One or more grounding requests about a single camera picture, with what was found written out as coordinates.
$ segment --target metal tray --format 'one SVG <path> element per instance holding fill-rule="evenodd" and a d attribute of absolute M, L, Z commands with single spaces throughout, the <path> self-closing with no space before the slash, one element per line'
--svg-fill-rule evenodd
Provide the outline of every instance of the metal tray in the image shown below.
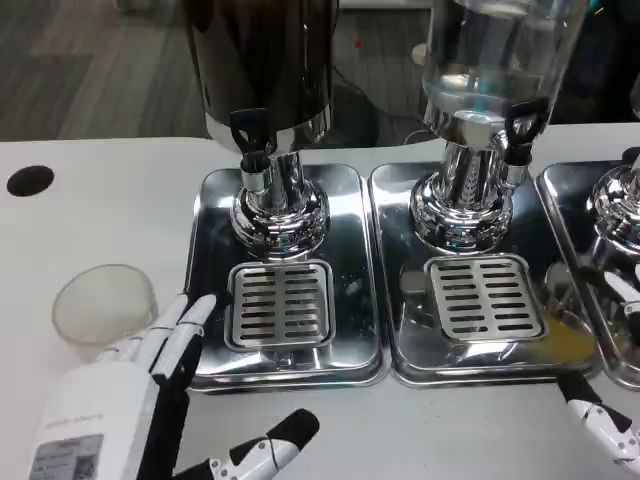
<path fill-rule="evenodd" d="M 640 390 L 640 348 L 629 341 L 622 312 L 575 275 L 594 257 L 601 268 L 623 275 L 630 274 L 640 261 L 600 238 L 587 212 L 587 200 L 596 182 L 620 165 L 623 162 L 560 163 L 547 168 L 536 184 L 573 280 L 565 287 L 561 308 L 588 318 L 608 375 L 626 388 Z"/>
<path fill-rule="evenodd" d="M 217 170 L 207 176 L 196 201 L 185 291 L 190 299 L 210 292 L 229 298 L 229 282 L 246 264 L 271 270 L 297 262 L 326 264 L 332 282 L 327 298 L 333 302 L 327 308 L 335 317 L 329 321 L 333 331 L 311 344 L 238 345 L 230 333 L 232 312 L 217 309 L 205 330 L 194 390 L 362 386 L 387 373 L 390 355 L 378 313 L 384 304 L 379 305 L 374 287 L 373 269 L 379 262 L 370 244 L 370 200 L 362 179 L 345 165 L 305 166 L 304 174 L 328 196 L 329 232 L 313 252 L 275 263 L 258 262 L 235 237 L 229 208 L 241 188 L 240 171 Z"/>
<path fill-rule="evenodd" d="M 383 165 L 369 180 L 397 377 L 408 386 L 422 387 L 555 380 L 567 369 L 589 373 L 597 353 L 588 328 L 580 318 L 560 317 L 545 308 L 545 277 L 560 253 L 531 180 L 516 190 L 510 231 L 493 253 L 517 255 L 526 263 L 532 301 L 548 328 L 533 338 L 483 341 L 443 332 L 424 274 L 425 264 L 442 254 L 422 243 L 409 215 L 411 189 L 438 167 Z"/>

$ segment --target drip tray grate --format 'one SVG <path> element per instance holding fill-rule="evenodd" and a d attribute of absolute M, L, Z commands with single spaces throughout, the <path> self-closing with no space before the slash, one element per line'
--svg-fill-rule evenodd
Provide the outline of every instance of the drip tray grate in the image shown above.
<path fill-rule="evenodd" d="M 539 337 L 542 323 L 516 255 L 437 257 L 425 265 L 444 333 L 456 340 Z"/>
<path fill-rule="evenodd" d="M 322 344 L 334 330 L 332 287 L 325 262 L 236 266 L 227 341 L 241 349 Z"/>

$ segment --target black tap handle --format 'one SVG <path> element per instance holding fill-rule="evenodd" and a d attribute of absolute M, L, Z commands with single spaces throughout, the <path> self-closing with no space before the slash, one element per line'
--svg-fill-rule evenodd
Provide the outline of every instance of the black tap handle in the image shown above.
<path fill-rule="evenodd" d="M 527 131 L 517 132 L 516 122 L 532 116 L 534 119 Z M 549 99 L 545 97 L 516 103 L 507 108 L 504 118 L 504 128 L 509 142 L 504 158 L 506 164 L 521 167 L 531 163 L 531 142 L 542 131 L 548 118 Z"/>
<path fill-rule="evenodd" d="M 627 315 L 629 320 L 629 335 L 631 336 L 631 342 L 640 347 L 640 312 L 633 312 Z"/>
<path fill-rule="evenodd" d="M 269 154 L 276 149 L 276 135 L 269 127 L 266 108 L 231 112 L 229 127 L 236 145 L 243 154 L 256 152 Z"/>
<path fill-rule="evenodd" d="M 622 163 L 633 167 L 633 164 L 636 163 L 638 155 L 640 155 L 640 147 L 627 148 L 624 152 L 622 152 Z"/>
<path fill-rule="evenodd" d="M 516 132 L 515 123 L 527 117 L 535 116 L 533 123 L 526 132 Z M 516 103 L 507 108 L 504 126 L 509 145 L 517 146 L 531 143 L 549 119 L 549 99 L 539 97 L 528 102 Z"/>

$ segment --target water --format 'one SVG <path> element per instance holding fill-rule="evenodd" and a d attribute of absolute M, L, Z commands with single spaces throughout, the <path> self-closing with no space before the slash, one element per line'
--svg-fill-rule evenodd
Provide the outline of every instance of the water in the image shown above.
<path fill-rule="evenodd" d="M 423 77 L 435 133 L 482 146 L 504 128 L 510 105 L 555 98 L 581 23 L 562 4 L 435 0 Z"/>

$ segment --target white table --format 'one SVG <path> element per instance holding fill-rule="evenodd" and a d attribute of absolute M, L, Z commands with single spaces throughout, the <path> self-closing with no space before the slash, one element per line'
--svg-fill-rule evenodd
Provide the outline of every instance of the white table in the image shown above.
<path fill-rule="evenodd" d="M 640 144 L 640 125 L 550 127 L 536 145 L 533 173 L 556 161 L 619 158 Z M 373 150 L 304 153 L 307 163 L 347 163 L 362 175 L 382 163 L 436 161 L 443 142 Z M 160 308 L 184 280 L 193 202 L 211 170 L 238 159 L 194 139 L 0 144 L 0 176 L 29 164 L 55 172 L 45 192 L 0 192 L 5 372 L 0 395 L 0 472 L 26 477 L 46 392 L 80 362 L 51 325 L 55 295 L 74 274 L 126 263 L 151 278 Z M 594 386 L 640 421 L 640 396 L 604 375 Z M 412 390 L 390 375 L 370 388 L 193 395 L 180 452 L 186 467 L 262 434 L 297 407 L 320 433 L 279 477 L 624 479 L 572 421 L 554 385 Z"/>

